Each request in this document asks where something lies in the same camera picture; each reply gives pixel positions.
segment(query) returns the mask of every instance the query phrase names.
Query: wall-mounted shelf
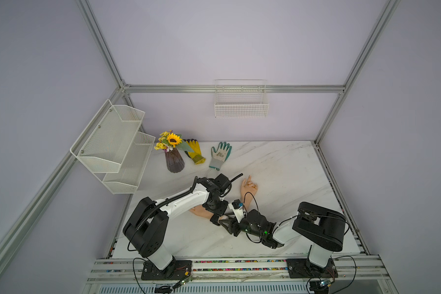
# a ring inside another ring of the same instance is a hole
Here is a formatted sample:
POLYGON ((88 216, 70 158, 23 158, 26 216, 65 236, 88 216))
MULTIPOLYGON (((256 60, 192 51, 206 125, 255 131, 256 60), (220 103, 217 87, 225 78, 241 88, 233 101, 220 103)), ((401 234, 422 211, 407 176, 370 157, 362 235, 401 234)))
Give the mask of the wall-mounted shelf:
POLYGON ((139 187, 155 137, 137 132, 119 173, 107 173, 103 184, 113 193, 134 193, 139 187))
POLYGON ((265 80, 216 80, 217 118, 265 118, 270 104, 265 80))
POLYGON ((107 109, 84 141, 83 134, 71 153, 113 194, 134 193, 139 187, 155 137, 139 131, 144 112, 127 105, 107 109))

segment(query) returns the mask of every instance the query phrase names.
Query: green leaf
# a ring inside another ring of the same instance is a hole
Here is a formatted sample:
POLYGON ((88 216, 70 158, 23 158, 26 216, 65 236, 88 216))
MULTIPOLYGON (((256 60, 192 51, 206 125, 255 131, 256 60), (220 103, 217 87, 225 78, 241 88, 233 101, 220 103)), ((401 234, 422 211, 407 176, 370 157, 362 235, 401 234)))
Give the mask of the green leaf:
POLYGON ((181 142, 180 144, 176 145, 176 148, 186 151, 186 152, 194 152, 193 149, 186 143, 185 141, 181 142))

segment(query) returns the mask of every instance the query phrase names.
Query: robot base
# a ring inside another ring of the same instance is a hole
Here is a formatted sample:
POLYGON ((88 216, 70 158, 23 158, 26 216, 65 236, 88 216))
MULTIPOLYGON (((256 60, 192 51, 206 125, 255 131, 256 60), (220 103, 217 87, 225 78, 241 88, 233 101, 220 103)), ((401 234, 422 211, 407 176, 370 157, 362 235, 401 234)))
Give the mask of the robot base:
MULTIPOLYGON (((334 269, 335 267, 335 263, 331 258, 328 260, 328 264, 324 269, 320 269, 319 267, 312 268, 307 264, 307 258, 286 259, 286 262, 289 278, 291 279, 317 277, 331 278, 331 274, 326 269, 334 269)), ((334 278, 338 278, 338 273, 336 271, 334 272, 334 278)))
POLYGON ((159 270, 152 262, 147 261, 144 262, 141 279, 143 281, 179 280, 185 276, 186 271, 191 272, 191 264, 190 260, 174 260, 164 270, 159 270))

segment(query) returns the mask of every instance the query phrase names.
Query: yellow glove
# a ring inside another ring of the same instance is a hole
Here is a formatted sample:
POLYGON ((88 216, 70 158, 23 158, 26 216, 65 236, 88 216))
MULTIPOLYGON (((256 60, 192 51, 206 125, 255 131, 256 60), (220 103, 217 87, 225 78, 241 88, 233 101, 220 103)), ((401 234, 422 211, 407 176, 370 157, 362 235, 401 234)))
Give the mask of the yellow glove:
POLYGON ((204 157, 201 156, 201 150, 199 148, 199 143, 195 139, 188 139, 185 140, 186 143, 193 149, 194 152, 187 152, 185 153, 193 160, 194 164, 201 164, 206 161, 204 157))

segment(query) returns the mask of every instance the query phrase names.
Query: white table surface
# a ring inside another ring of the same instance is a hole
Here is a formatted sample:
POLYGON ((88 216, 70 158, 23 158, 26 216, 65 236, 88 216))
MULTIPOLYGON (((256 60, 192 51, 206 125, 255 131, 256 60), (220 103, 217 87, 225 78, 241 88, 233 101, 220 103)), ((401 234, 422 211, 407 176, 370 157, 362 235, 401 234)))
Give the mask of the white table surface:
MULTIPOLYGON (((142 177, 139 190, 130 203, 125 224, 133 210, 144 197, 153 200, 170 197, 190 187, 194 177, 215 178, 218 173, 233 178, 239 173, 244 176, 232 184, 232 190, 225 200, 232 202, 240 198, 240 184, 249 174, 259 186, 255 195, 259 211, 268 221, 277 222, 297 214, 302 201, 310 202, 336 211, 341 211, 330 183, 320 165, 310 141, 270 141, 270 142, 232 142, 232 152, 223 164, 220 172, 209 168, 210 149, 216 143, 200 143, 201 153, 206 162, 194 165, 183 152, 185 168, 180 173, 170 173, 166 168, 165 155, 161 150, 152 150, 142 177)), ((255 208, 254 201, 250 209, 255 208)), ((122 232, 113 251, 112 258, 139 257, 129 252, 129 240, 122 232)), ((312 244, 300 236, 281 248, 270 249, 262 244, 250 242, 246 235, 229 235, 208 219, 201 218, 187 211, 169 220, 164 244, 175 257, 259 257, 259 256, 294 256, 306 254, 312 244)), ((360 252, 355 239, 349 231, 344 238, 344 254, 360 252)))

